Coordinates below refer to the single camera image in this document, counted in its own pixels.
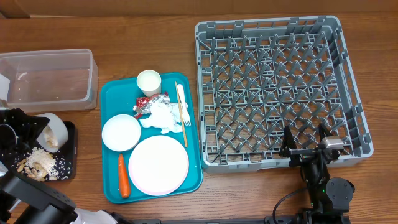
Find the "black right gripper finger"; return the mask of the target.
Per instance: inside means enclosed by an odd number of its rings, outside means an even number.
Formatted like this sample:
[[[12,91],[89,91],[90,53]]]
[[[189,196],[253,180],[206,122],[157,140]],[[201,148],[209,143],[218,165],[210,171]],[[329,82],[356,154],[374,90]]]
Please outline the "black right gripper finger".
[[[330,130],[323,123],[318,125],[318,132],[320,139],[333,136]]]
[[[283,136],[281,148],[283,150],[296,148],[295,140],[294,140],[294,137],[292,135],[292,132],[291,132],[289,126],[286,126],[284,128],[284,136]]]

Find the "grey bowl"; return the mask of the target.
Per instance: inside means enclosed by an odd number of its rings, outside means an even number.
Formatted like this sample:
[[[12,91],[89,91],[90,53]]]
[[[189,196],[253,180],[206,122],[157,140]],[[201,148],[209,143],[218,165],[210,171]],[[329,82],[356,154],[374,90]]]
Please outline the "grey bowl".
[[[37,117],[49,119],[49,122],[37,138],[38,143],[48,152],[57,152],[68,141],[67,127],[53,113],[38,114]]]

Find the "white ceramic bowl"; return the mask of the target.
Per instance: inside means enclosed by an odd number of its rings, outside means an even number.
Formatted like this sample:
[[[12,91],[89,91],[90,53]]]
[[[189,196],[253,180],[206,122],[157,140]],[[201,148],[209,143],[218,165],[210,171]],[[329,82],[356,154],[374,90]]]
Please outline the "white ceramic bowl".
[[[141,125],[135,117],[128,114],[119,114],[107,120],[101,132],[104,145],[116,152],[133,149],[140,137]]]

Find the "orange carrot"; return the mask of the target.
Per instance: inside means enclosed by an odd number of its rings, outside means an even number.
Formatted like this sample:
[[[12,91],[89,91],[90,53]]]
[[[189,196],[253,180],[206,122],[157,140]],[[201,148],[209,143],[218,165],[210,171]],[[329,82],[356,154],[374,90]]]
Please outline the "orange carrot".
[[[118,171],[119,171],[119,193],[122,198],[128,198],[131,194],[131,187],[129,184],[129,177],[127,176],[126,165],[123,154],[118,158]]]

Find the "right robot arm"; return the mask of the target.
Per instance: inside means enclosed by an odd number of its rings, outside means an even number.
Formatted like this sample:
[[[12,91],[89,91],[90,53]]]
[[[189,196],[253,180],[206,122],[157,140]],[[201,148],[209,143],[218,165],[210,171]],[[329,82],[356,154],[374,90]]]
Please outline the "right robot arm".
[[[274,206],[272,215],[264,223],[349,223],[350,202],[355,186],[348,180],[331,178],[327,165],[339,158],[343,152],[343,141],[333,135],[324,124],[318,125],[320,143],[313,149],[297,149],[293,134],[288,126],[280,155],[290,158],[290,167],[299,167],[300,176],[306,187],[282,197]],[[310,208],[301,208],[295,215],[277,216],[279,205],[286,199],[307,191]]]

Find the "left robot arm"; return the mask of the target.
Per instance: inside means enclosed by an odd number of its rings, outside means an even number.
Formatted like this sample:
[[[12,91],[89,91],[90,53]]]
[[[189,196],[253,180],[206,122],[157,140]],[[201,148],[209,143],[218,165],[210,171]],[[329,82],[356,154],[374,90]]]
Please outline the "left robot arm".
[[[11,167],[12,156],[29,150],[49,121],[1,107],[1,223],[9,222],[18,201],[28,207],[16,223],[131,223],[116,212],[77,209],[65,194]]]

